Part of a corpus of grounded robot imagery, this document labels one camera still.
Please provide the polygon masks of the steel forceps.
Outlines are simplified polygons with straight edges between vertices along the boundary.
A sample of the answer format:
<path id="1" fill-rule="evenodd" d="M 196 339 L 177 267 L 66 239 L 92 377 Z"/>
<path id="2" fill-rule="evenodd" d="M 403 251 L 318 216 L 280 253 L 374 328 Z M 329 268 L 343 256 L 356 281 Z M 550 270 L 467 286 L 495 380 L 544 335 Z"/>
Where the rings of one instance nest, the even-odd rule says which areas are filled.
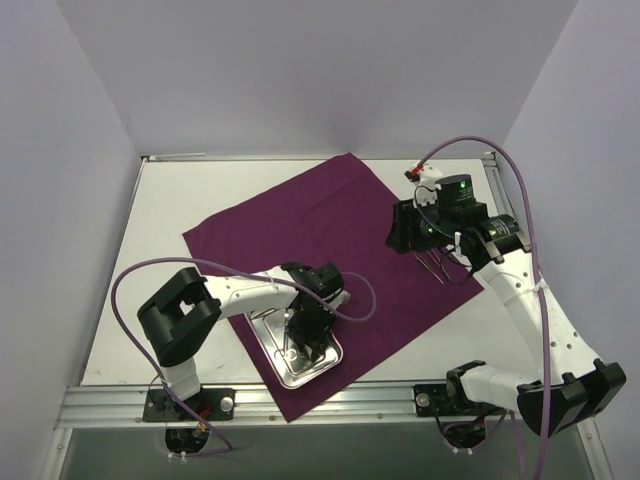
<path id="1" fill-rule="evenodd" d="M 416 253 L 415 258 L 439 283 L 444 284 L 445 276 L 437 257 L 432 252 Z"/>
<path id="2" fill-rule="evenodd" d="M 451 279 L 451 276 L 449 275 L 449 272 L 448 272 L 448 270 L 446 268 L 446 265 L 445 265 L 446 252 L 444 250 L 442 250 L 442 249 L 438 249 L 437 252 L 434 254 L 434 258 L 435 258 L 435 261 L 436 261 L 439 269 L 441 270 L 445 280 L 448 283 L 451 283 L 452 279 Z"/>

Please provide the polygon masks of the steel instrument tray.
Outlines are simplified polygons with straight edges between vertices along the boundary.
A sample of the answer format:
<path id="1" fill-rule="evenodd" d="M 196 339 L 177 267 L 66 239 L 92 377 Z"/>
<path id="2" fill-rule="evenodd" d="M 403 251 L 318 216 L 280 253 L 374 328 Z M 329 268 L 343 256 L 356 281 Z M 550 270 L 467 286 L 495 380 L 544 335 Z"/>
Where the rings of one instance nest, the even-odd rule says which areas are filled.
<path id="1" fill-rule="evenodd" d="M 343 349 L 331 331 L 328 346 L 318 360 L 311 362 L 305 359 L 296 346 L 298 359 L 292 363 L 285 362 L 278 337 L 283 310 L 291 314 L 290 320 L 294 319 L 292 309 L 254 311 L 246 314 L 245 318 L 280 385 L 287 390 L 294 390 L 337 366 L 343 359 Z"/>

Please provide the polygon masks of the purple surgical cloth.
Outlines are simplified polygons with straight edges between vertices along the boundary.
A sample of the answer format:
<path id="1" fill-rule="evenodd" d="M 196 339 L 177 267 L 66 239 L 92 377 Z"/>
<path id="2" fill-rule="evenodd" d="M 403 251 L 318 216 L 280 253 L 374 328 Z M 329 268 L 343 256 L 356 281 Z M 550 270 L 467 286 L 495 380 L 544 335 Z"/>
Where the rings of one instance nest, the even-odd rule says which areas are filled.
<path id="1" fill-rule="evenodd" d="M 469 280 L 439 283 L 414 257 L 385 244 L 396 196 L 352 154 L 334 157 L 232 208 L 183 238 L 192 257 L 254 273 L 286 262 L 314 268 L 328 262 L 347 280 L 343 312 L 333 332 L 344 350 L 328 372 L 284 388 L 242 316 L 230 323 L 286 421 L 292 422 L 344 389 L 482 292 Z"/>

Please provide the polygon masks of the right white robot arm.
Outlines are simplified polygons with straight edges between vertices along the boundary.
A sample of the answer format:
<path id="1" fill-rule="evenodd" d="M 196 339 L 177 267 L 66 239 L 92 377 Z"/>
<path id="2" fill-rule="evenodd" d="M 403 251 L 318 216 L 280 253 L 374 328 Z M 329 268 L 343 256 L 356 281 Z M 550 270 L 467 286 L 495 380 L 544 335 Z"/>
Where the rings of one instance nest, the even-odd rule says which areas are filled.
<path id="1" fill-rule="evenodd" d="M 601 413 L 627 377 L 582 339 L 533 265 L 532 244 L 511 215 L 492 216 L 468 174 L 407 172 L 410 200 L 393 207 L 388 247 L 400 254 L 462 256 L 469 278 L 495 292 L 539 373 L 523 374 L 474 360 L 448 371 L 444 400 L 455 412 L 479 404 L 516 411 L 535 434 L 551 437 Z"/>

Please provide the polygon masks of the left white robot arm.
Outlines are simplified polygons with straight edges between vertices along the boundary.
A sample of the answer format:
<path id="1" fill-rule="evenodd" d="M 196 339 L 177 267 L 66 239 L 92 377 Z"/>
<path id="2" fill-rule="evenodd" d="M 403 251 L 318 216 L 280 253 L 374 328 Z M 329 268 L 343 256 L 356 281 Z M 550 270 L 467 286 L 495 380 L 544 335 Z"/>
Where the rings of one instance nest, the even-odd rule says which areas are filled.
<path id="1" fill-rule="evenodd" d="M 252 278 L 203 276 L 194 267 L 178 271 L 137 317 L 171 388 L 166 408 L 179 419 L 202 405 L 195 355 L 216 322 L 241 315 L 276 381 L 294 390 L 338 365 L 343 351 L 332 333 L 335 309 L 349 293 L 338 269 L 286 263 Z"/>

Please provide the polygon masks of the front aluminium rail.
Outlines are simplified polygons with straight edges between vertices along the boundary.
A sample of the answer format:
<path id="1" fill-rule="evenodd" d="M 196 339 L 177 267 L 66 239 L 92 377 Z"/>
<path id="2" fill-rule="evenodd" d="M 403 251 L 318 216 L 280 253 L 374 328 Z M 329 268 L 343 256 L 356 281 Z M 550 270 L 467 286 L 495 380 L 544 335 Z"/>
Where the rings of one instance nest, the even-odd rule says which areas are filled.
<path id="1" fill-rule="evenodd" d="M 428 422 L 416 415 L 414 387 L 418 380 L 359 381 L 336 393 L 294 421 L 296 425 L 379 424 Z M 233 418 L 216 420 L 221 430 L 233 427 L 284 426 L 286 420 L 263 384 L 230 384 L 235 391 Z M 69 387 L 63 396 L 56 429 L 179 428 L 194 420 L 148 422 L 146 385 L 90 385 Z"/>

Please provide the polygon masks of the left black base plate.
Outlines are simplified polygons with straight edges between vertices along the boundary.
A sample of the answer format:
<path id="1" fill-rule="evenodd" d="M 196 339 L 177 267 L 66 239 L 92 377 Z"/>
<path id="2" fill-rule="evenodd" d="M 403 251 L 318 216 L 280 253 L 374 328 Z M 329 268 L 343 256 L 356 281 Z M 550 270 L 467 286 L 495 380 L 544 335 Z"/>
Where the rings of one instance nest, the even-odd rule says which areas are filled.
<path id="1" fill-rule="evenodd" d="M 184 403 L 207 421 L 228 421 L 234 417 L 235 393 L 232 388 L 202 388 Z M 147 391 L 142 421 L 147 423 L 194 421 L 163 388 Z"/>

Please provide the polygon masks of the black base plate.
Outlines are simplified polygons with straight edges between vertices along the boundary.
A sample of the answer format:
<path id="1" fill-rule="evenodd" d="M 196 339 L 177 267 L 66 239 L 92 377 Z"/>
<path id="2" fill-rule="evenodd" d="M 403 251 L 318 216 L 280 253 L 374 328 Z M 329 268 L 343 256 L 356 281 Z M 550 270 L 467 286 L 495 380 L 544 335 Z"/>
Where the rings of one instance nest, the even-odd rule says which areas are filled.
<path id="1" fill-rule="evenodd" d="M 478 417 L 503 412 L 502 408 L 487 403 L 459 402 L 449 394 L 444 381 L 414 384 L 412 394 L 418 417 Z"/>
<path id="2" fill-rule="evenodd" d="M 232 388 L 202 388 L 184 403 L 207 421 L 228 421 L 234 417 L 235 393 Z M 142 421 L 147 423 L 194 421 L 163 388 L 147 391 Z"/>

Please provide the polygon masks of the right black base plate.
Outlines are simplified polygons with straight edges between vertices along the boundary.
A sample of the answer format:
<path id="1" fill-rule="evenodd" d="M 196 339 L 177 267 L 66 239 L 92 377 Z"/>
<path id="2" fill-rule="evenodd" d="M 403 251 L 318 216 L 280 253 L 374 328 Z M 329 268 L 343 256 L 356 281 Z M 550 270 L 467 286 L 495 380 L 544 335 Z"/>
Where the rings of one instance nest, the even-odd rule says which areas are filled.
<path id="1" fill-rule="evenodd" d="M 414 384 L 412 394 L 418 417 L 478 417 L 503 412 L 502 408 L 487 403 L 459 402 L 449 394 L 444 381 Z"/>

